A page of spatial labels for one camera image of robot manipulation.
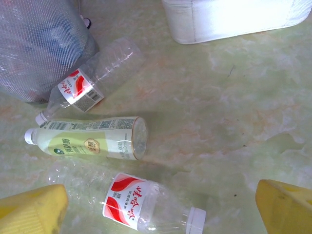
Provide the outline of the white square storage box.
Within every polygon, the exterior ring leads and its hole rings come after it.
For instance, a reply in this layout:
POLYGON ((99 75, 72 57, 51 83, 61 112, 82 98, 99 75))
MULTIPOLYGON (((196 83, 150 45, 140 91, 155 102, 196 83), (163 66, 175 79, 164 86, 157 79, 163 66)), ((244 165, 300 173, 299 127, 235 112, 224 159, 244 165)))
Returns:
POLYGON ((171 36, 180 44, 291 27, 312 10, 312 0, 161 1, 171 36))

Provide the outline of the clear bottle white red label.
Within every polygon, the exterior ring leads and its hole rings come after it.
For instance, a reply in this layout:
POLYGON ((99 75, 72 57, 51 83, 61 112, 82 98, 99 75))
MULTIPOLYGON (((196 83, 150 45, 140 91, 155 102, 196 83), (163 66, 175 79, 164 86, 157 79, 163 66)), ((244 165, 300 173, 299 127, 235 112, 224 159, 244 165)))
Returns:
POLYGON ((42 125, 69 107, 88 112, 137 73, 144 61, 130 38, 116 39, 51 90, 48 105, 36 116, 36 123, 42 125))
POLYGON ((206 211, 160 183, 71 160, 55 162, 47 181, 63 184, 70 201, 143 234, 203 234, 206 211))

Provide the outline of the small black white object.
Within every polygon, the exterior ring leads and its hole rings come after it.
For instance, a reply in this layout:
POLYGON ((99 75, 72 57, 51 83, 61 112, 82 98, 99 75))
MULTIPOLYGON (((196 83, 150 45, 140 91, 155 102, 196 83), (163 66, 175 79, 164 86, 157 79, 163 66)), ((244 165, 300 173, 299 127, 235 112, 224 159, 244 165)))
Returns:
POLYGON ((87 27, 87 29, 89 29, 92 25, 91 21, 89 18, 84 18, 82 15, 80 15, 80 18, 82 19, 83 23, 85 24, 85 26, 87 27))

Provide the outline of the clear bottle blue label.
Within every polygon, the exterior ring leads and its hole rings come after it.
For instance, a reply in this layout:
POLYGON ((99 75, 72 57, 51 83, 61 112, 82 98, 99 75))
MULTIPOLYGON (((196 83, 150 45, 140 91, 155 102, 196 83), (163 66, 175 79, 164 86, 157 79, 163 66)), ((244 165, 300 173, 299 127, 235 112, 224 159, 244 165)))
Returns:
POLYGON ((68 28, 62 23, 48 24, 42 32, 42 37, 54 49, 65 49, 73 43, 68 28))

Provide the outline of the green tea plastic bottle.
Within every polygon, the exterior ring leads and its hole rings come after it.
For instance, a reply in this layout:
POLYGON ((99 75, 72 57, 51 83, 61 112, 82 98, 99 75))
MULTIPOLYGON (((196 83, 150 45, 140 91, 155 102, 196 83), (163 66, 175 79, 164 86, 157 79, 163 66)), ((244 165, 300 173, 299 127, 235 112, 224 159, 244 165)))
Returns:
POLYGON ((140 160, 147 148, 148 131, 141 117, 55 119, 27 130, 24 140, 52 156, 140 160))

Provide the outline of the transparent plastic bin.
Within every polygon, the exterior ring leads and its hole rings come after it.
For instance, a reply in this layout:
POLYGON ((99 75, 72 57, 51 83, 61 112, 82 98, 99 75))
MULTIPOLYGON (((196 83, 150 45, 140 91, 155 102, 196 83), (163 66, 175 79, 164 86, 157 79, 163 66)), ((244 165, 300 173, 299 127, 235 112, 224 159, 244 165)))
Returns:
POLYGON ((0 0, 0 92, 31 104, 98 52, 80 18, 82 0, 0 0), (51 48, 42 37, 50 23, 68 28, 73 43, 51 48))

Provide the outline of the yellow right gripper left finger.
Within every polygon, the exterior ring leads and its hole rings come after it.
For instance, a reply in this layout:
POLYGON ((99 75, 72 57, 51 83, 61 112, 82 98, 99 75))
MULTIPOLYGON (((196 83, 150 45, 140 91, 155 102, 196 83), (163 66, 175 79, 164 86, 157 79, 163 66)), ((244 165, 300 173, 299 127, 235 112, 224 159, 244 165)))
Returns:
POLYGON ((0 234, 59 234, 68 207, 64 185, 0 199, 0 234))

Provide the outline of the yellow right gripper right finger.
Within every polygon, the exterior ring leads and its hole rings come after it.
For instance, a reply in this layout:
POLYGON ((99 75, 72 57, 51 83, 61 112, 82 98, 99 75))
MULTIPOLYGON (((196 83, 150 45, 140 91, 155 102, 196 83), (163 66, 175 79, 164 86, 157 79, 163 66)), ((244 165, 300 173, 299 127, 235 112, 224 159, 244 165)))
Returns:
POLYGON ((255 201, 268 234, 312 234, 312 190, 259 181, 255 201))

